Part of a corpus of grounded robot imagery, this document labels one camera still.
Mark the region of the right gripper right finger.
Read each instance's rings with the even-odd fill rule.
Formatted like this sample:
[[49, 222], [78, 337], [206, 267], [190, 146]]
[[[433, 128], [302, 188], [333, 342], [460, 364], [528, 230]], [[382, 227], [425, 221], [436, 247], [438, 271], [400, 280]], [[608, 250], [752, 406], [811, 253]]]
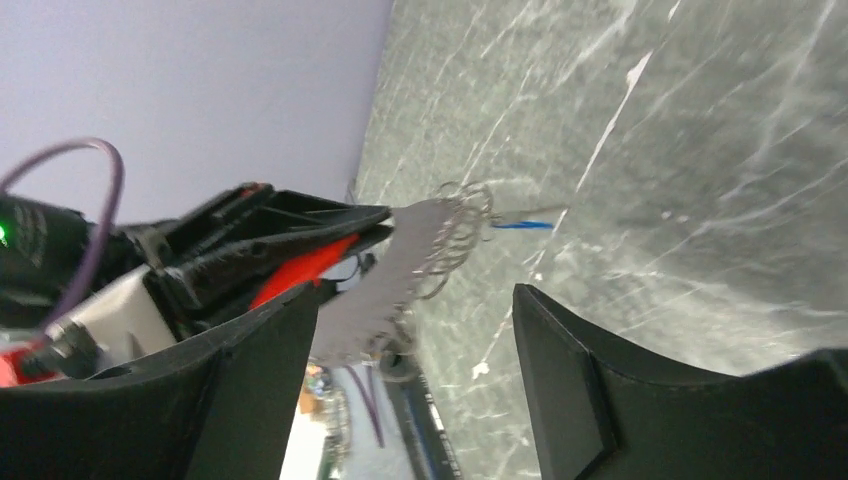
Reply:
[[847, 353], [741, 377], [654, 353], [538, 288], [513, 290], [545, 479], [843, 479]]

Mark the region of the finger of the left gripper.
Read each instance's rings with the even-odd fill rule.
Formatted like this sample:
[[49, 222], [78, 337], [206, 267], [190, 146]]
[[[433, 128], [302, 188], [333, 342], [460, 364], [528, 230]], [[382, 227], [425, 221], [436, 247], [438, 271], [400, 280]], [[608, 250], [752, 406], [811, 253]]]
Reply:
[[288, 260], [354, 235], [369, 247], [392, 232], [389, 225], [329, 225], [228, 242], [166, 267], [160, 279], [180, 307], [199, 311], [235, 295]]
[[[228, 242], [329, 225], [388, 225], [390, 217], [385, 206], [350, 205], [291, 190], [257, 191], [212, 214], [209, 232], [198, 238], [178, 263]], [[366, 248], [358, 239], [352, 248]]]

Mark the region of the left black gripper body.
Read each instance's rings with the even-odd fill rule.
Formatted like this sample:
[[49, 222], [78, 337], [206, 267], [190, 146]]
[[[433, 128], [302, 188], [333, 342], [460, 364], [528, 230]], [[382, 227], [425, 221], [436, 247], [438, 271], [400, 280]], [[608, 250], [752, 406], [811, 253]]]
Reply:
[[279, 266], [277, 197], [270, 184], [244, 183], [179, 218], [125, 226], [152, 270], [143, 285], [177, 341], [237, 316]]

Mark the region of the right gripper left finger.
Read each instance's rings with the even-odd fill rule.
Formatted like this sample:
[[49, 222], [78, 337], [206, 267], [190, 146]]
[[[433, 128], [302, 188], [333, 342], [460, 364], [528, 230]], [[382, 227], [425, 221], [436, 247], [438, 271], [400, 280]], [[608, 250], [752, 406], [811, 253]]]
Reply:
[[1, 392], [5, 479], [276, 479], [323, 287], [85, 379]]

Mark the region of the blue tagged key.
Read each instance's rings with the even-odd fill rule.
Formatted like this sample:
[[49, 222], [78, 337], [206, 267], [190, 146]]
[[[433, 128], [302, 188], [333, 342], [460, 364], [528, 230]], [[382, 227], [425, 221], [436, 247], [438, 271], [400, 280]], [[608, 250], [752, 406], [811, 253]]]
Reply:
[[553, 222], [537, 220], [537, 217], [553, 213], [567, 213], [568, 210], [569, 208], [566, 205], [554, 205], [494, 213], [489, 218], [489, 225], [495, 229], [553, 230], [555, 227]]

